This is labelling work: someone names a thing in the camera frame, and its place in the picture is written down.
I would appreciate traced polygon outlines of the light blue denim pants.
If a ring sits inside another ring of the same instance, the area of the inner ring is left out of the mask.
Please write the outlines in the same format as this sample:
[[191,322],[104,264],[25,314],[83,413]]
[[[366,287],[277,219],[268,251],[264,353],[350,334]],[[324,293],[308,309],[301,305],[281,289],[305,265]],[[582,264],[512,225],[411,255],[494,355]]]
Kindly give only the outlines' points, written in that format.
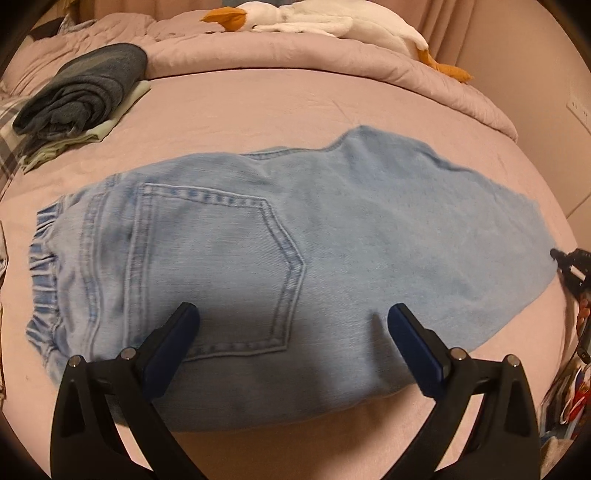
[[368,126],[318,150],[189,155],[39,211],[26,335],[59,381],[189,302],[198,335],[155,403],[168,428],[293,422],[411,382],[396,303],[485,343],[552,282],[554,244],[534,201]]

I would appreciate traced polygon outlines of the plaid pillow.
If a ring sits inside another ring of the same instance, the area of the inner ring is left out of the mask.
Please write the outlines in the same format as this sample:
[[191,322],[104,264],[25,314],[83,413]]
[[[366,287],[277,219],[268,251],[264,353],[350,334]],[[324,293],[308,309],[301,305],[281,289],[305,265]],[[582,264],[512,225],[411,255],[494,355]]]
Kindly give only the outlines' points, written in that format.
[[14,132],[13,122],[27,100],[27,97],[15,97],[8,99],[1,104],[1,196],[4,196],[19,169],[17,151],[24,140],[24,137]]

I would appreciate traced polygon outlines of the white goose plush toy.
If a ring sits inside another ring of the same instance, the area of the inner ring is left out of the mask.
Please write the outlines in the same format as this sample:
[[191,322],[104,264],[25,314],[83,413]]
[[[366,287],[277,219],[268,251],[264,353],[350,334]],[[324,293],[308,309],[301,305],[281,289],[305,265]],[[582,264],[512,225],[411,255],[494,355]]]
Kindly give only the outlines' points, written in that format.
[[282,6],[247,1],[212,9],[201,20],[226,32],[311,33],[353,39],[405,55],[461,83],[473,79],[460,67],[437,62],[418,30],[372,1],[298,1]]

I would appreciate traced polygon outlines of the pink bed sheet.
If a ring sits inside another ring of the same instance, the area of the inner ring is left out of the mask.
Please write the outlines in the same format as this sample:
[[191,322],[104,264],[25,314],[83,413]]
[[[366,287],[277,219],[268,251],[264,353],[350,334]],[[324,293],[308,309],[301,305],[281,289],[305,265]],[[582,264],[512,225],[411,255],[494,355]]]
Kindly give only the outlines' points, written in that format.
[[[538,170],[509,137],[389,84],[307,70],[232,70],[158,79],[101,143],[15,177],[1,202],[8,249],[2,288],[4,414],[34,460],[49,465],[56,391],[25,337],[32,313],[28,248],[36,213],[58,197],[119,171],[196,152],[318,148],[356,125],[429,144],[540,206],[561,249],[576,244]],[[181,433],[213,479],[377,479],[406,449],[432,407],[416,386],[303,423]]]

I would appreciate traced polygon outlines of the dark folded jeans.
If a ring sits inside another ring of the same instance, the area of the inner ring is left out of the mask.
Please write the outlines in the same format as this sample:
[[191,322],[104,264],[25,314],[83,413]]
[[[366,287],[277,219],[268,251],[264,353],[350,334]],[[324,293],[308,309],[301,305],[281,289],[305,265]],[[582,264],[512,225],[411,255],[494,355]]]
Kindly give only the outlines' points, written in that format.
[[105,121],[143,79],[146,66],[145,51],[129,43],[77,57],[27,101],[13,129],[41,141],[75,137]]

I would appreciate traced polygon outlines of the light green folded garment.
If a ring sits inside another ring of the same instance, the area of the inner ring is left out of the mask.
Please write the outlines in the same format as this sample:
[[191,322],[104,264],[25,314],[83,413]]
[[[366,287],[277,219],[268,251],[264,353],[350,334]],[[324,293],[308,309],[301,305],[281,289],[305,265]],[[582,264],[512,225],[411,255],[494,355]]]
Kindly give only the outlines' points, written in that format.
[[42,164],[54,160],[69,148],[86,145],[89,143],[100,143],[107,137],[121,118],[128,110],[141,99],[150,90],[150,84],[147,80],[137,82],[131,92],[121,102],[121,104],[110,114],[110,116],[101,124],[82,132],[73,137],[45,142],[42,146],[33,150],[30,154],[21,155],[19,163],[24,173],[28,173]]

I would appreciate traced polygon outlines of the pink folded duvet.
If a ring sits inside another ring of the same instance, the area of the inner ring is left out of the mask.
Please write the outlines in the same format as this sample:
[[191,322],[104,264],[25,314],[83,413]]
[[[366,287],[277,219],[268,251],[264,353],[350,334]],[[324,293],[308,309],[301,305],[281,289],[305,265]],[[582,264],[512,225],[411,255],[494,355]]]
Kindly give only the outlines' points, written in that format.
[[430,98],[511,139],[518,137],[507,115],[480,91],[400,53],[308,33],[206,33],[194,11],[162,21],[141,13],[112,13],[82,30],[34,41],[9,62],[1,77],[1,96],[32,95],[68,61],[115,43],[136,44],[146,52],[150,79],[256,68],[365,77]]

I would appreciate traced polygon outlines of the white wall socket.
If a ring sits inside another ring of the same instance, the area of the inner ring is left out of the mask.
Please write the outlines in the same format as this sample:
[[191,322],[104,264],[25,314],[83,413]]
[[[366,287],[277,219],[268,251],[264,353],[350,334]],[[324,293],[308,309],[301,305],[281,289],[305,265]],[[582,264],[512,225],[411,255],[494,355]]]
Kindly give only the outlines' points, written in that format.
[[566,107],[575,116],[575,118],[584,126],[584,128],[589,133],[591,133],[590,110],[573,92],[569,94]]

